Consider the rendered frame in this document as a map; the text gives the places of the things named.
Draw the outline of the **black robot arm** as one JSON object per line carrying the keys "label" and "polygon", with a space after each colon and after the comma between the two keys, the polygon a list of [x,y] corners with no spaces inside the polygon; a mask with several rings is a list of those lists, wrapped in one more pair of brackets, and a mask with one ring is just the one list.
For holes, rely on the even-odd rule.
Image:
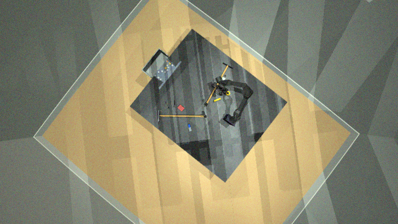
{"label": "black robot arm", "polygon": [[235,122],[237,122],[238,119],[240,118],[242,109],[243,109],[244,105],[246,104],[248,98],[252,96],[253,90],[250,89],[250,87],[247,85],[247,83],[233,82],[229,79],[223,80],[221,76],[217,77],[216,81],[217,81],[217,83],[219,83],[219,88],[220,88],[220,89],[217,88],[217,90],[216,90],[217,94],[221,94],[221,91],[222,91],[221,89],[225,89],[225,86],[229,86],[229,85],[242,87],[245,92],[244,98],[243,98],[239,108],[234,111],[233,116],[229,120],[231,123],[235,124]]}

